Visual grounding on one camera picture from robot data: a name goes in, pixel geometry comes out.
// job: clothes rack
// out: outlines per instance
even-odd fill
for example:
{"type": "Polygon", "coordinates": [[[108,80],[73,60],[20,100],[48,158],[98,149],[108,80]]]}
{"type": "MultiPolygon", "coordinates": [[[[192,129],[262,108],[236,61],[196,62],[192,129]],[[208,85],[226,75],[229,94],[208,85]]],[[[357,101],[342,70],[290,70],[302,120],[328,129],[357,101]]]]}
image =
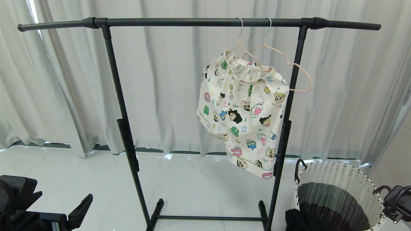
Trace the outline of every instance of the clothes rack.
{"type": "MultiPolygon", "coordinates": [[[[269,27],[270,21],[267,18],[244,18],[242,19],[244,27],[269,27]]],[[[147,224],[146,231],[153,231],[158,219],[200,219],[200,220],[235,220],[235,221],[260,221],[263,223],[264,231],[271,231],[272,220],[274,217],[275,205],[278,197],[278,190],[281,180],[282,169],[284,165],[285,153],[287,149],[288,138],[290,134],[291,121],[289,120],[291,105],[293,102],[294,92],[290,91],[286,108],[284,111],[284,121],[282,125],[282,131],[279,139],[279,146],[277,149],[277,155],[275,165],[273,169],[273,175],[275,176],[275,182],[272,192],[270,209],[268,215],[266,207],[263,201],[258,203],[260,210],[259,217],[210,217],[210,216],[175,216],[175,215],[160,215],[164,205],[164,200],[160,199],[157,202],[154,213],[151,218],[148,214],[147,205],[143,196],[143,190],[141,188],[139,180],[139,162],[137,160],[135,146],[132,138],[131,128],[129,125],[129,119],[127,116],[126,105],[124,102],[124,96],[121,89],[120,78],[118,75],[117,64],[114,56],[113,43],[111,41],[110,27],[113,26],[200,26],[200,27],[240,27],[241,21],[238,18],[95,18],[90,17],[78,21],[65,21],[65,22],[51,22],[51,23],[38,23],[28,25],[18,25],[19,31],[28,30],[43,30],[43,29],[56,29],[56,28],[76,28],[87,27],[92,29],[102,29],[103,37],[106,43],[106,49],[109,56],[109,62],[111,72],[113,75],[115,90],[120,105],[122,118],[117,120],[121,138],[124,144],[124,149],[127,155],[127,159],[130,165],[131,173],[133,176],[134,184],[137,189],[137,195],[140,200],[141,208],[145,222],[147,224]]],[[[345,22],[345,21],[328,21],[323,18],[301,18],[301,19],[271,19],[272,27],[297,27],[300,29],[298,33],[298,44],[296,49],[296,55],[294,62],[300,64],[302,49],[304,47],[304,41],[307,35],[308,29],[317,30],[322,28],[347,28],[347,29],[359,29],[359,30],[379,30],[380,24],[373,23],[358,23],[358,22],[345,22]]],[[[297,82],[299,68],[293,67],[290,88],[294,89],[297,82]]]]}

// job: woven basket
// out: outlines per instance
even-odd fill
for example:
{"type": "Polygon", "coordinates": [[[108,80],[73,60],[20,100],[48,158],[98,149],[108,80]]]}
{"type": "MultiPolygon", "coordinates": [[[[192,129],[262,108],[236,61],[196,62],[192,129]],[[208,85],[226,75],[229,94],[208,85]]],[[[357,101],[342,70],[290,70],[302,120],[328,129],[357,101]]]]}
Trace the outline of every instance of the woven basket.
{"type": "Polygon", "coordinates": [[[376,231],[384,224],[383,202],[359,169],[338,162],[297,161],[293,208],[334,224],[340,231],[376,231]]]}

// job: empty clothes hanger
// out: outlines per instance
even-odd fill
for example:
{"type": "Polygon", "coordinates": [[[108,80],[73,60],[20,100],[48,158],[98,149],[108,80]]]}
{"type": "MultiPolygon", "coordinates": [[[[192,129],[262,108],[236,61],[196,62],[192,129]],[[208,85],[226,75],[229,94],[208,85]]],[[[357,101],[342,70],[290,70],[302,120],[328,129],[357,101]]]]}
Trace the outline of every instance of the empty clothes hanger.
{"type": "Polygon", "coordinates": [[[268,46],[268,45],[266,44],[266,42],[267,42],[267,35],[268,35],[268,32],[271,30],[271,25],[272,25],[271,19],[268,18],[268,20],[270,20],[270,28],[268,29],[268,31],[267,31],[267,33],[266,33],[266,36],[265,36],[265,38],[264,38],[264,45],[259,46],[259,47],[257,47],[257,48],[254,48],[254,49],[252,49],[252,50],[250,50],[250,51],[246,51],[246,53],[245,53],[244,56],[243,56],[243,59],[245,58],[245,56],[246,56],[247,54],[249,54],[250,56],[252,56],[252,55],[250,54],[250,52],[255,51],[255,50],[258,50],[258,49],[263,48],[263,47],[267,47],[267,48],[269,48],[269,49],[271,49],[271,50],[273,50],[273,51],[276,51],[276,52],[278,52],[278,53],[280,53],[280,54],[282,54],[282,55],[285,56],[285,58],[287,59],[287,64],[288,64],[289,66],[297,66],[298,68],[300,68],[300,69],[304,72],[304,74],[305,74],[305,75],[308,77],[308,79],[309,79],[309,89],[308,89],[308,90],[297,90],[297,89],[291,89],[291,88],[290,88],[290,90],[291,90],[291,91],[296,91],[296,92],[309,92],[309,91],[311,91],[311,89],[312,89],[312,80],[311,80],[311,77],[309,76],[309,74],[304,70],[304,68],[302,68],[302,67],[301,67],[299,64],[297,64],[297,63],[290,63],[289,60],[288,60],[288,56],[287,56],[284,52],[281,52],[281,51],[279,51],[279,50],[277,50],[277,49],[275,49],[275,48],[273,48],[273,47],[270,47],[270,46],[268,46]]]}
{"type": "Polygon", "coordinates": [[[240,33],[238,34],[238,46],[235,47],[235,48],[233,48],[233,49],[231,49],[231,50],[229,50],[228,52],[230,53],[230,52],[232,52],[233,50],[235,50],[235,49],[237,49],[237,48],[241,48],[241,49],[243,49],[247,54],[249,54],[251,57],[253,57],[253,58],[258,62],[261,71],[263,71],[263,72],[270,72],[271,70],[266,70],[266,71],[264,71],[263,68],[262,68],[262,65],[261,65],[260,60],[258,60],[258,58],[256,58],[256,57],[255,57],[254,55],[252,55],[250,52],[248,52],[248,51],[241,45],[241,32],[242,32],[242,29],[244,28],[244,23],[242,22],[242,19],[240,19],[240,18],[238,18],[238,19],[241,21],[241,30],[240,30],[240,33]]]}

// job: black vertical pole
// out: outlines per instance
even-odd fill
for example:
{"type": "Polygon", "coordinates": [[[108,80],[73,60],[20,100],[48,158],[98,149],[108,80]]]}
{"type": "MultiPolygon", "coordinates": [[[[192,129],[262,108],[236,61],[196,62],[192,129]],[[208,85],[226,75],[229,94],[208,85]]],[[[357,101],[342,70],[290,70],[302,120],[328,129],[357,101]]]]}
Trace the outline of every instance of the black vertical pole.
{"type": "Polygon", "coordinates": [[[133,175],[134,184],[137,189],[137,195],[140,200],[141,208],[147,229],[152,227],[150,216],[148,214],[147,205],[145,204],[143,190],[139,179],[139,161],[137,160],[136,150],[134,149],[133,137],[131,134],[130,123],[127,116],[126,104],[124,102],[123,91],[121,89],[120,77],[118,75],[117,64],[115,62],[113,43],[111,41],[110,28],[107,25],[102,25],[103,36],[106,42],[107,53],[109,55],[109,62],[111,67],[111,73],[113,75],[115,91],[117,92],[118,103],[120,105],[120,111],[122,118],[117,120],[118,127],[120,129],[121,139],[123,140],[124,149],[127,155],[127,159],[130,165],[131,174],[133,175]]]}
{"type": "MultiPolygon", "coordinates": [[[[306,25],[300,27],[300,32],[298,33],[298,43],[297,43],[297,50],[296,50],[296,56],[294,58],[294,63],[300,64],[301,62],[302,49],[304,47],[304,41],[307,35],[307,30],[308,30],[308,26],[306,25]]],[[[299,68],[297,66],[293,67],[293,72],[291,74],[291,81],[290,81],[291,89],[296,88],[298,70],[299,68]]],[[[274,167],[274,174],[275,174],[274,189],[272,191],[270,211],[268,212],[268,221],[265,227],[265,231],[271,231],[272,219],[274,217],[275,204],[277,202],[281,174],[282,174],[282,169],[284,166],[285,152],[287,150],[288,137],[290,135],[290,129],[291,129],[291,121],[289,120],[289,118],[290,118],[290,112],[291,112],[291,105],[293,103],[293,97],[294,97],[294,92],[290,91],[289,95],[287,96],[287,103],[286,103],[284,114],[283,114],[284,122],[283,122],[282,131],[280,135],[280,142],[278,145],[277,158],[275,160],[276,163],[274,167]]]]}

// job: white marble floor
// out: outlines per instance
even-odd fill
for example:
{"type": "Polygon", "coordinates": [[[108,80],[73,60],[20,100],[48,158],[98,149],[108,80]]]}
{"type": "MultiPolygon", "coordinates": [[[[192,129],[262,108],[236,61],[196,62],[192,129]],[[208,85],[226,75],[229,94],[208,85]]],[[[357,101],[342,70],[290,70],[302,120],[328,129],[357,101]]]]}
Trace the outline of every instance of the white marble floor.
{"type": "MultiPolygon", "coordinates": [[[[230,164],[225,156],[138,153],[150,215],[159,198],[162,215],[258,217],[258,202],[270,204],[273,179],[263,180],[230,164]]],[[[295,159],[283,171],[273,231],[285,230],[291,207],[295,159]]],[[[145,221],[125,155],[95,151],[87,159],[62,148],[14,146],[0,152],[0,174],[38,180],[43,196],[31,211],[69,214],[89,193],[94,200],[81,228],[87,231],[144,231],[145,221]]],[[[157,231],[263,230],[261,222],[159,220],[157,231]]],[[[386,222],[382,231],[408,231],[386,222]]]]}

